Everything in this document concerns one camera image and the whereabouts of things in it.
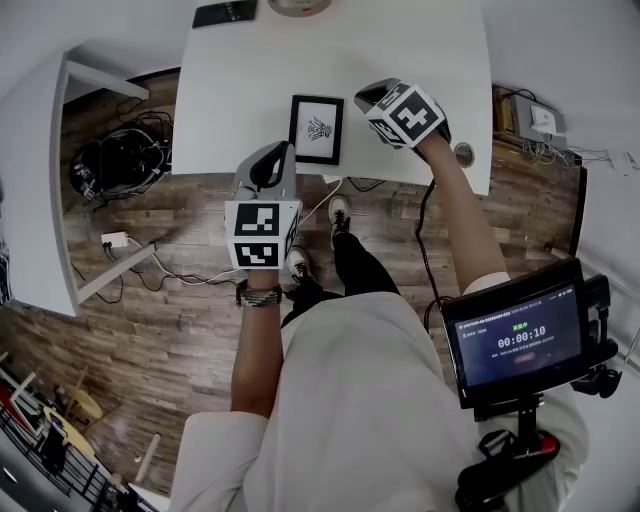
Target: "black frame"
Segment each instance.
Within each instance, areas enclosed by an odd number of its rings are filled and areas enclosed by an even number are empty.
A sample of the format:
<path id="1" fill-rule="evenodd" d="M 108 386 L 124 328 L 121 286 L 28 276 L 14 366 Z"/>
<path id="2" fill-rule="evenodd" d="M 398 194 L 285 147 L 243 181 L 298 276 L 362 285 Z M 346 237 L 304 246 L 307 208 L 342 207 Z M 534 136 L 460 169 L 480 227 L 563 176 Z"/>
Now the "black frame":
<path id="1" fill-rule="evenodd" d="M 468 386 L 455 324 L 508 309 L 553 291 L 573 285 L 580 323 L 580 355 L 532 374 L 497 382 Z M 535 393 L 572 382 L 587 374 L 593 362 L 589 345 L 588 311 L 580 261 L 570 258 L 526 275 L 442 304 L 449 351 L 453 360 L 460 405 L 463 409 L 486 407 L 530 397 Z"/>
<path id="2" fill-rule="evenodd" d="M 340 148 L 342 146 L 342 121 L 344 119 L 344 100 L 341 98 L 323 98 L 320 96 L 299 96 L 293 97 L 291 102 L 291 123 L 289 124 L 289 142 L 296 145 L 298 134 L 298 112 L 300 103 L 320 103 L 323 105 L 335 105 L 336 108 L 336 131 L 333 138 L 333 156 L 322 158 L 317 156 L 304 156 L 296 153 L 296 162 L 307 164 L 340 165 Z"/>

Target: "wristwatch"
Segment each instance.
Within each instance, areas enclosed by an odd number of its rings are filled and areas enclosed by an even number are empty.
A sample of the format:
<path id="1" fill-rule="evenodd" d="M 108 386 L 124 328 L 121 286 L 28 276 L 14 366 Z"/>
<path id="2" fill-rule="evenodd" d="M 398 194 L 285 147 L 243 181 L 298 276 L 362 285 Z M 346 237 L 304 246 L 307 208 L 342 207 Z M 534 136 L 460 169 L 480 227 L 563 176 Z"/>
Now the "wristwatch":
<path id="1" fill-rule="evenodd" d="M 242 281 L 236 288 L 236 304 L 251 308 L 265 308 L 282 302 L 282 288 L 276 286 L 271 290 L 252 290 L 249 281 Z"/>

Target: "white table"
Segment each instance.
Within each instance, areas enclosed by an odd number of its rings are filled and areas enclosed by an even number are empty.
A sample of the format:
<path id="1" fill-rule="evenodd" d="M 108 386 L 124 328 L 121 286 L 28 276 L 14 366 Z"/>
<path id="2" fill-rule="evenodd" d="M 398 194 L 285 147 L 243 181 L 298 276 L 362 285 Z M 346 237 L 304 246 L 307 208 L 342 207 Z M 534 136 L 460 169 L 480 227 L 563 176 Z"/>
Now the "white table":
<path id="1" fill-rule="evenodd" d="M 281 16 L 261 0 L 253 22 L 192 30 L 173 173 L 235 172 L 258 148 L 288 139 L 291 97 L 306 94 L 345 99 L 342 157 L 339 167 L 298 164 L 298 172 L 427 184 L 422 161 L 381 144 L 353 103 L 358 90 L 390 77 L 436 98 L 454 145 L 474 150 L 473 190 L 487 194 L 491 79 L 475 0 L 336 0 L 310 18 Z"/>
<path id="2" fill-rule="evenodd" d="M 152 245 L 77 286 L 64 234 L 60 197 L 60 124 L 69 77 L 142 99 L 149 91 L 56 53 L 0 102 L 1 229 L 9 247 L 13 298 L 76 316 L 79 304 L 151 255 Z"/>

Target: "picture frame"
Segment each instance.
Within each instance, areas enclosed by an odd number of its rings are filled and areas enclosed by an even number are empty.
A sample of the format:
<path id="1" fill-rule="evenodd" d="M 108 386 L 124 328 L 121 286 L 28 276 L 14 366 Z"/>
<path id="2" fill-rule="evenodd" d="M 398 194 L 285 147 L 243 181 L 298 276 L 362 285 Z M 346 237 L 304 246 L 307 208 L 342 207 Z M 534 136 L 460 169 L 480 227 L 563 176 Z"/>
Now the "picture frame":
<path id="1" fill-rule="evenodd" d="M 293 97 L 289 142 L 296 162 L 340 165 L 344 99 L 320 96 Z"/>

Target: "floor plank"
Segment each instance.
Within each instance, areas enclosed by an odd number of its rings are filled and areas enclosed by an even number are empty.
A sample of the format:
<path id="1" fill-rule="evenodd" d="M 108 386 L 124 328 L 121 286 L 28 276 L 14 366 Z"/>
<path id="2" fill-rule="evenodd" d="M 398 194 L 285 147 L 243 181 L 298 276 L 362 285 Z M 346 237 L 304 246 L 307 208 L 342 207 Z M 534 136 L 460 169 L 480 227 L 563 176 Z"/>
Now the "floor plank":
<path id="1" fill-rule="evenodd" d="M 125 113 L 122 120 L 149 109 L 173 115 L 177 83 L 178 75 L 147 81 L 143 85 L 151 90 L 151 98 L 137 106 L 135 100 L 124 102 L 116 94 L 101 92 L 65 108 L 61 147 L 65 228 L 71 259 L 87 276 L 109 264 L 100 235 L 121 229 L 141 242 L 155 241 L 158 256 L 174 272 L 213 276 L 230 268 L 224 200 L 232 175 L 170 176 L 144 196 L 95 212 L 69 186 L 73 153 L 105 127 L 118 125 L 116 108 Z M 546 243 L 568 249 L 578 182 L 577 171 L 530 166 L 504 146 L 494 146 L 491 191 L 481 201 L 513 276 L 551 261 L 544 252 Z M 319 177 L 298 177 L 305 213 L 329 188 Z M 368 193 L 357 192 L 349 183 L 342 190 L 353 209 L 352 231 L 387 267 L 419 315 L 433 299 L 413 235 L 424 191 L 393 182 Z M 438 199 L 436 189 L 427 208 L 424 240 L 440 293 L 455 296 L 459 291 Z M 329 228 L 322 207 L 301 230 L 298 244 L 309 252 L 320 282 L 340 292 Z M 150 286 L 158 286 L 162 273 L 151 261 L 138 268 Z M 292 283 L 286 277 L 284 281 Z M 36 385 L 46 392 L 53 384 L 71 389 L 87 365 L 84 387 L 106 411 L 120 404 L 88 435 L 100 459 L 133 479 L 138 469 L 135 457 L 144 454 L 154 433 L 160 433 L 162 441 L 143 484 L 168 494 L 186 418 L 203 410 L 228 410 L 240 313 L 231 285 L 193 287 L 168 280 L 153 293 L 132 273 L 124 276 L 124 283 L 119 304 L 109 306 L 93 296 L 75 319 L 10 304 L 0 310 L 0 348 L 12 354 L 20 376 L 35 370 Z M 118 284 L 110 284 L 104 296 L 113 300 L 118 290 Z M 283 314 L 290 307 L 285 304 Z M 432 325 L 445 376 L 452 384 L 446 340 L 436 315 Z"/>

